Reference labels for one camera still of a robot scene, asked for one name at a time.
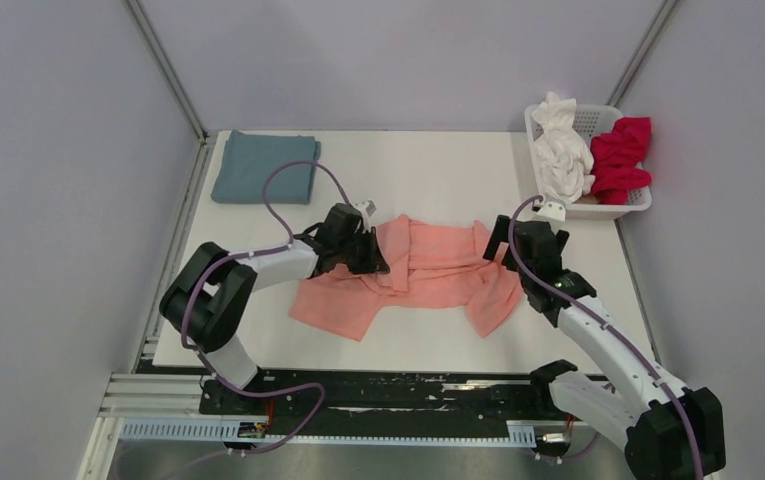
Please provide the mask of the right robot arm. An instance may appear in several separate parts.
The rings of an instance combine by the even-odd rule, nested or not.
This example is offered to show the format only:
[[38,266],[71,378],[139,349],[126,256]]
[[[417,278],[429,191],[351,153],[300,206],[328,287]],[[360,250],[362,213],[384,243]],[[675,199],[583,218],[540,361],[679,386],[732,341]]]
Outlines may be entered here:
[[503,266],[520,279],[529,306],[573,340],[612,388],[557,360],[533,371],[529,403],[542,417],[560,411],[622,450],[637,479],[703,479],[727,463],[723,406],[707,387],[690,388],[640,349],[598,298],[563,265],[568,232],[545,221],[496,218],[487,259],[507,246]]

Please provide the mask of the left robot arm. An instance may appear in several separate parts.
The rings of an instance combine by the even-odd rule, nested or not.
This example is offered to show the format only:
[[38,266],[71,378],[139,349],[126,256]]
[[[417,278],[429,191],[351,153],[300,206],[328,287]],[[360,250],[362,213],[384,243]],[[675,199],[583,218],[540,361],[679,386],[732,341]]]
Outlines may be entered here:
[[282,283],[311,279],[346,267],[354,275],[386,274],[373,202],[337,203],[326,218],[292,236],[289,243],[258,251],[230,253],[213,242],[201,244],[159,303],[161,316],[180,333],[227,387],[225,399],[237,412],[255,412],[264,388],[254,377],[258,365],[237,336],[251,295]]

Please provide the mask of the pink t shirt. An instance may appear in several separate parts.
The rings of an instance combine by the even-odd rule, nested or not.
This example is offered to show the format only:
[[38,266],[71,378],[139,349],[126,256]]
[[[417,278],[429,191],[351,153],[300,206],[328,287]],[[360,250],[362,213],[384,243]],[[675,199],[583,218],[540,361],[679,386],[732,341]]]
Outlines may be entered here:
[[483,257],[490,239],[480,221],[468,227],[424,223],[400,215],[377,229],[387,274],[352,274],[343,265],[299,284],[289,315],[326,332],[360,341],[387,307],[460,307],[481,337],[517,308],[523,289],[502,256]]

